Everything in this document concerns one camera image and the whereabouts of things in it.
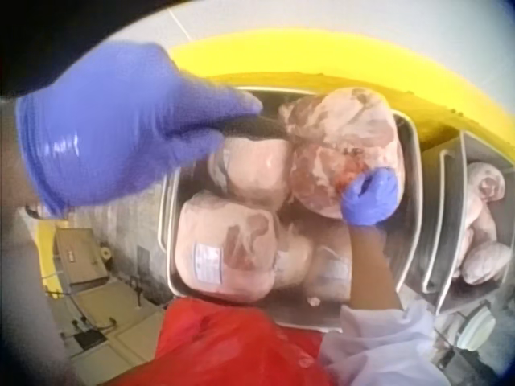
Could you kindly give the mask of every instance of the dark sleeve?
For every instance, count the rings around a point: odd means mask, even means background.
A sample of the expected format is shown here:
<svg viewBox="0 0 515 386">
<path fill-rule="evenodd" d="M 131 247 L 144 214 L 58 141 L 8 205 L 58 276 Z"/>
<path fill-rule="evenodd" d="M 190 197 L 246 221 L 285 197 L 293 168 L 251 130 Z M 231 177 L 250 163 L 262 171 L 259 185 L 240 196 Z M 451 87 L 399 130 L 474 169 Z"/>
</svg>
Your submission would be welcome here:
<svg viewBox="0 0 515 386">
<path fill-rule="evenodd" d="M 0 95 L 50 84 L 100 41 L 180 0 L 12 0 L 2 6 Z"/>
</svg>

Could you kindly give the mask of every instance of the raw meat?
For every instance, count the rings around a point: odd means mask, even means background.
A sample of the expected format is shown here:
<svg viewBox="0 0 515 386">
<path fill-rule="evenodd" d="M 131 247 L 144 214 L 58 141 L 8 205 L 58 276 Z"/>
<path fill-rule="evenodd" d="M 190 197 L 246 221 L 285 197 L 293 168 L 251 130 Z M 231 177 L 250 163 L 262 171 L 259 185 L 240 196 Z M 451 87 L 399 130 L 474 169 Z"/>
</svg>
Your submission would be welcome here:
<svg viewBox="0 0 515 386">
<path fill-rule="evenodd" d="M 190 288 L 215 298 L 255 302 L 274 285 L 274 215 L 202 191 L 182 208 L 175 265 Z"/>
<path fill-rule="evenodd" d="M 465 255 L 467 255 L 467 251 L 472 243 L 473 237 L 474 231 L 470 228 L 465 229 L 465 233 L 463 235 L 463 239 L 461 240 L 461 245 L 459 247 L 456 268 L 454 270 L 454 274 L 452 275 L 454 279 L 458 278 L 461 275 L 461 265 L 464 262 Z"/>
<path fill-rule="evenodd" d="M 279 116 L 297 141 L 290 185 L 295 197 L 322 216 L 341 218 L 340 195 L 361 172 L 395 170 L 400 202 L 405 171 L 393 113 L 368 89 L 342 88 L 284 104 Z"/>
<path fill-rule="evenodd" d="M 470 285 L 484 283 L 496 276 L 512 256 L 511 248 L 489 241 L 472 249 L 463 263 L 461 274 Z"/>
<path fill-rule="evenodd" d="M 325 222 L 315 232 L 313 262 L 304 281 L 304 293 L 310 304 L 319 301 L 346 302 L 352 280 L 352 246 L 347 225 Z"/>
<path fill-rule="evenodd" d="M 277 211 L 290 192 L 291 144 L 282 139 L 227 138 L 208 160 L 212 180 L 243 203 Z"/>
<path fill-rule="evenodd" d="M 306 277 L 313 255 L 313 243 L 290 224 L 280 226 L 278 251 L 274 262 L 275 289 L 299 285 Z"/>
<path fill-rule="evenodd" d="M 477 190 L 468 185 L 467 188 L 467 211 L 465 212 L 465 228 L 470 227 L 477 217 L 480 215 L 483 209 L 483 201 L 477 195 Z"/>
<path fill-rule="evenodd" d="M 467 166 L 468 185 L 476 189 L 484 201 L 497 201 L 505 196 L 505 177 L 494 166 L 474 162 Z"/>
<path fill-rule="evenodd" d="M 474 230 L 474 246 L 488 241 L 497 241 L 496 222 L 493 220 L 492 213 L 490 213 L 486 203 L 483 203 L 480 215 L 472 223 L 472 229 Z"/>
</svg>

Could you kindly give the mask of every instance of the gloved hand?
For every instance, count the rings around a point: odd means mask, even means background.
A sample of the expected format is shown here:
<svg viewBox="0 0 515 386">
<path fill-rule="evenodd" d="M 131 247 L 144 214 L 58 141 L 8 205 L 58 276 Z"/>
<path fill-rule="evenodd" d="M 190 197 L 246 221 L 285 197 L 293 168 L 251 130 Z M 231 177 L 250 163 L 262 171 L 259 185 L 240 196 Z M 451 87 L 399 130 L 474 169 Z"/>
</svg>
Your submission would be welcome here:
<svg viewBox="0 0 515 386">
<path fill-rule="evenodd" d="M 392 169 L 368 171 L 352 181 L 342 194 L 342 215 L 351 225 L 375 225 L 393 214 L 397 196 L 398 182 Z"/>
<path fill-rule="evenodd" d="M 211 124 L 258 114 L 245 92 L 185 75 L 155 44 L 104 43 L 19 99 L 19 140 L 53 215 L 138 192 L 223 141 Z"/>
</svg>

